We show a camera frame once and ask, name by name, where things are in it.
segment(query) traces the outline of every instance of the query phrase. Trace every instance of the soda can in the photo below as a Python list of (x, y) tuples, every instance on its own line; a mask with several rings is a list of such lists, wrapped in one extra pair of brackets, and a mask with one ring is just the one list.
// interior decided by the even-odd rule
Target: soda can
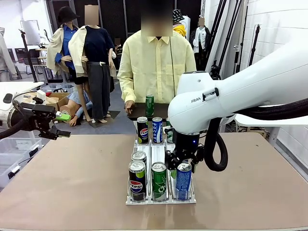
[(192, 179), (192, 166), (188, 162), (182, 162), (177, 169), (176, 198), (186, 201), (189, 198), (189, 187)]
[(153, 141), (154, 143), (161, 143), (163, 141), (163, 119), (155, 117), (152, 119), (153, 125)]
[(145, 97), (145, 116), (151, 117), (154, 115), (154, 96), (152, 94), (148, 94)]
[(151, 167), (152, 189), (154, 201), (167, 199), (167, 168), (162, 162), (156, 162)]
[(146, 197), (145, 164), (135, 160), (130, 162), (128, 169), (132, 200), (142, 202)]
[[(167, 124), (167, 126), (170, 126), (172, 128), (172, 125), (170, 124), (169, 118), (166, 119), (166, 124)], [(172, 138), (173, 138), (173, 131), (170, 131), (170, 132), (167, 133), (167, 142), (173, 143)]]
[(148, 184), (148, 175), (147, 175), (147, 164), (146, 164), (146, 153), (143, 151), (135, 151), (131, 154), (131, 160), (139, 160), (145, 164), (145, 175), (146, 175), (146, 184)]
[(138, 143), (149, 142), (148, 118), (139, 117), (137, 119)]

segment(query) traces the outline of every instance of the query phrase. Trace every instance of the green can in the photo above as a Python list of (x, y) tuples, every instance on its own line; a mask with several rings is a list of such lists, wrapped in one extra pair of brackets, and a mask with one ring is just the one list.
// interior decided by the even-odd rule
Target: green can
[(162, 162), (155, 162), (151, 167), (154, 201), (167, 199), (167, 168)]
[(148, 94), (145, 97), (145, 116), (151, 117), (154, 115), (154, 96), (152, 94)]
[[(170, 124), (169, 118), (166, 119), (166, 125), (170, 126), (172, 128), (172, 125)], [(172, 139), (173, 139), (173, 131), (170, 131), (170, 132), (167, 133), (167, 142), (173, 143)]]

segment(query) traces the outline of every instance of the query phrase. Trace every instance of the yellow shirt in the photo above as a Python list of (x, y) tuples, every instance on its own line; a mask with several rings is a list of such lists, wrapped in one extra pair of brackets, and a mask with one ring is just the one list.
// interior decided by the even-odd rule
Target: yellow shirt
[(130, 36), (123, 46), (119, 73), (122, 99), (145, 102), (147, 94), (156, 103), (170, 103), (184, 72), (195, 71), (190, 43), (173, 31), (172, 37), (145, 37), (141, 31)]

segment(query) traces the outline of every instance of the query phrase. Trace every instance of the black hat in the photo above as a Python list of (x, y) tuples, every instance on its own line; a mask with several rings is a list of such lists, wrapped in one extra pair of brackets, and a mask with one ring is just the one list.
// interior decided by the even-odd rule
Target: black hat
[(179, 22), (181, 20), (184, 20), (185, 18), (182, 16), (182, 12), (179, 9), (173, 10), (173, 22)]
[(76, 15), (71, 8), (64, 6), (59, 10), (58, 21), (59, 23), (67, 23), (79, 17), (80, 16)]

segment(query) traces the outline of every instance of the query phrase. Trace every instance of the green object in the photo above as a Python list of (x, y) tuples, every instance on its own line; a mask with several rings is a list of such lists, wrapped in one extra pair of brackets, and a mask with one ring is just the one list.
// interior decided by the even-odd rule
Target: green object
[(146, 95), (145, 97), (145, 115), (150, 117), (154, 115), (154, 96), (152, 94)]
[(56, 120), (59, 120), (59, 121), (68, 121), (68, 120), (70, 120), (70, 118), (71, 118), (70, 115), (62, 114), (61, 117), (56, 117)]
[[(167, 126), (170, 126), (172, 128), (172, 125), (169, 121), (169, 118), (166, 119), (166, 124), (167, 124)], [(173, 139), (173, 131), (170, 131), (170, 132), (167, 133), (167, 142), (173, 143), (172, 139)]]
[(167, 199), (167, 168), (162, 162), (156, 162), (151, 167), (153, 199), (164, 201)]
[(177, 178), (177, 171), (176, 170), (171, 170), (170, 172), (171, 172), (171, 177), (173, 179), (176, 179)]

